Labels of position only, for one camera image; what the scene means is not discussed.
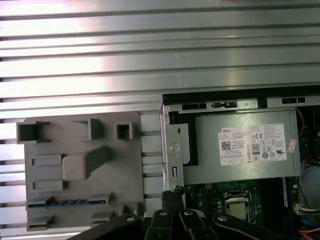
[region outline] black cable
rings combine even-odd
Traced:
[[[299,186],[299,189],[300,189],[300,192],[301,192],[301,195],[302,195],[302,197],[303,197],[303,200],[304,200],[305,204],[308,206],[308,208],[311,209],[311,207],[310,207],[309,203],[307,202],[307,199],[306,199],[306,197],[305,197],[305,195],[304,195],[304,192],[302,191],[302,188],[301,188],[301,185],[300,185],[300,178],[299,178],[299,180],[297,181],[297,184],[298,184],[298,186]]]

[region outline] gray plastic bracket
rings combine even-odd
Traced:
[[[32,190],[34,192],[55,192],[62,191],[67,187],[67,183],[63,180],[34,181]]]
[[[62,164],[62,155],[42,155],[42,156],[33,156],[31,158],[32,166],[51,166],[51,165],[61,165]]]
[[[76,138],[76,141],[92,141],[100,139],[102,128],[101,123],[98,119],[89,118],[88,121],[73,121],[74,123],[83,124],[87,128],[87,136]]]
[[[65,156],[62,160],[65,181],[83,181],[108,161],[108,148],[100,146],[80,155]]]
[[[134,125],[132,122],[115,124],[115,139],[132,140],[134,139]]]
[[[30,201],[26,202],[26,205],[37,205],[37,204],[48,204],[51,203],[55,200],[54,196],[50,196],[50,197],[37,197],[37,198],[33,198]]]
[[[141,212],[141,207],[139,202],[124,202],[119,211],[119,215],[121,214],[135,214],[139,215]]]
[[[54,218],[54,215],[34,217],[26,224],[27,231],[45,231]]]
[[[95,227],[99,224],[103,224],[110,219],[112,219],[115,216],[115,213],[113,211],[111,212],[96,212],[95,214],[92,215],[91,217],[91,224],[90,227]]]
[[[50,140],[42,137],[42,127],[47,124],[49,124],[48,121],[17,122],[16,143],[39,144],[50,142]]]

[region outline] screw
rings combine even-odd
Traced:
[[[127,220],[128,222],[132,222],[132,221],[135,220],[135,218],[131,216],[131,217],[128,217],[126,220]]]
[[[190,211],[190,210],[187,210],[187,211],[184,212],[184,215],[187,215],[187,216],[190,216],[192,214],[194,214],[194,212]]]
[[[228,220],[228,218],[226,216],[219,216],[218,220],[221,221],[221,222],[225,222],[225,221]]]
[[[179,148],[180,148],[180,145],[178,143],[176,143],[176,142],[170,143],[170,150],[172,152],[177,152],[179,150]]]

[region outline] green circuit board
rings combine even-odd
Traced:
[[[186,207],[202,211],[207,218],[218,213],[226,213],[226,194],[232,191],[236,191],[235,193],[242,191],[245,196],[248,196],[248,221],[257,226],[263,226],[262,196],[258,180],[186,185]]]

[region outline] motherboard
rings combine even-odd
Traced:
[[[202,211],[207,218],[227,213],[264,225],[259,180],[187,185],[185,193],[186,207]]]

